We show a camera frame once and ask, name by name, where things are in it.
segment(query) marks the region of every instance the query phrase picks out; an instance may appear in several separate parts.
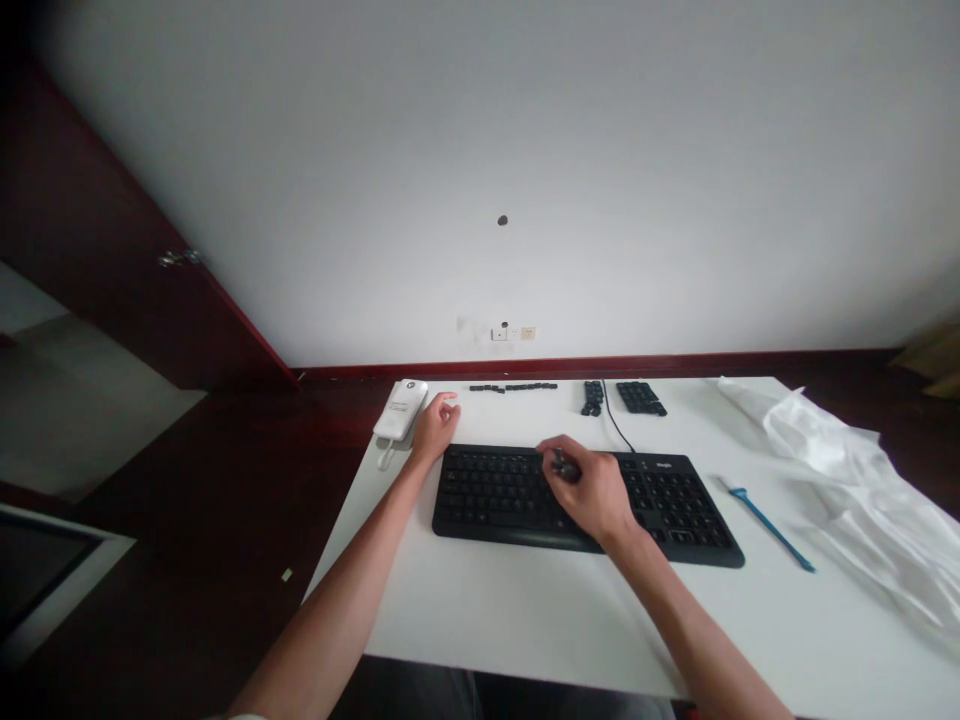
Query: person's left hand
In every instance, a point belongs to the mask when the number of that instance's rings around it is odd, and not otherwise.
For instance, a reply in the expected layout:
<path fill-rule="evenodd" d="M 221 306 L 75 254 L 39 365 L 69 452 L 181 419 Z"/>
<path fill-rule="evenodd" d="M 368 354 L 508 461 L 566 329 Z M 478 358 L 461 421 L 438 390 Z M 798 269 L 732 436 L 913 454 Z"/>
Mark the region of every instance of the person's left hand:
<path fill-rule="evenodd" d="M 456 393 L 437 393 L 420 413 L 413 434 L 413 455 L 432 463 L 446 451 L 453 440 L 453 431 L 460 422 L 460 406 L 447 404 L 447 400 L 453 400 L 456 396 Z"/>

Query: white plastic bag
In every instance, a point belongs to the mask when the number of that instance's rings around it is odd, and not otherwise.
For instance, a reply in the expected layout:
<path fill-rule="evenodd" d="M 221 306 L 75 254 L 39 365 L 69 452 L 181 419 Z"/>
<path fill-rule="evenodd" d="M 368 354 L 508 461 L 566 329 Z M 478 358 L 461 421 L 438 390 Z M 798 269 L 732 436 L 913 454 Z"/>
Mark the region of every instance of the white plastic bag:
<path fill-rule="evenodd" d="M 727 378 L 718 388 L 763 427 L 774 452 L 833 482 L 817 488 L 831 513 L 820 529 L 909 618 L 960 641 L 960 524 L 901 478 L 878 437 L 803 396 L 782 400 Z"/>

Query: desk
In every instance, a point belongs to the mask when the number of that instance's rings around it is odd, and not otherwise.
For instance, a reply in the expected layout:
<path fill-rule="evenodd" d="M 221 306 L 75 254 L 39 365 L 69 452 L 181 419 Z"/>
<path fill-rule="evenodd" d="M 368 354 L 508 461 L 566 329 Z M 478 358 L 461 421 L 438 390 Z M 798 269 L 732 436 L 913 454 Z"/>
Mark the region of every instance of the desk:
<path fill-rule="evenodd" d="M 774 378 L 741 379 L 771 395 Z M 500 395 L 459 393 L 455 443 L 533 447 L 567 433 L 595 450 L 627 450 L 609 417 L 580 415 L 583 382 Z M 787 706 L 819 718 L 956 717 L 960 664 L 886 597 L 816 542 L 823 513 L 805 480 L 774 457 L 762 430 L 711 380 L 651 380 L 668 415 L 630 415 L 614 383 L 611 409 L 637 452 L 688 455 L 746 556 L 739 570 L 675 564 L 707 611 Z M 376 467 L 375 439 L 337 518 L 307 594 L 363 524 L 405 459 Z M 407 524 L 367 646 L 382 657 L 668 697 L 689 697 L 666 647 L 603 555 L 440 538 L 430 524 L 440 474 L 430 474 Z M 711 476 L 735 479 L 817 568 L 804 572 Z"/>

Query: white power bank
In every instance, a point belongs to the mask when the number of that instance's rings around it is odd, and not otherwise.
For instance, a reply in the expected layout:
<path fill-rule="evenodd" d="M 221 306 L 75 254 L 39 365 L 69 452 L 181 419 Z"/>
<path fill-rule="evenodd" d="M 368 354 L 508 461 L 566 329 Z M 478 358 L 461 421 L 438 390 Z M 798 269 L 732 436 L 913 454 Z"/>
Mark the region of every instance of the white power bank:
<path fill-rule="evenodd" d="M 423 380 L 404 378 L 390 393 L 383 414 L 373 426 L 373 434 L 390 441 L 386 452 L 380 457 L 377 467 L 386 470 L 393 457 L 393 443 L 403 440 L 417 418 L 417 412 L 427 396 L 427 384 Z"/>

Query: dark wood floor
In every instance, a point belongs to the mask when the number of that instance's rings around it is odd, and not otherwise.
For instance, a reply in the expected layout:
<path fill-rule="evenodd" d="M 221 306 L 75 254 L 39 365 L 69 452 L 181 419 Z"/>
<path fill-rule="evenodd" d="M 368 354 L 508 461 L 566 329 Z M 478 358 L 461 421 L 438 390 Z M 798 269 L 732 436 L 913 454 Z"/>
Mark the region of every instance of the dark wood floor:
<path fill-rule="evenodd" d="M 921 379 L 725 370 L 806 385 L 841 419 L 881 432 L 901 474 L 960 516 L 960 411 L 922 396 Z M 75 506 L 71 519 L 139 542 L 7 678 L 24 716 L 222 712 L 296 611 L 391 385 L 210 396 Z"/>

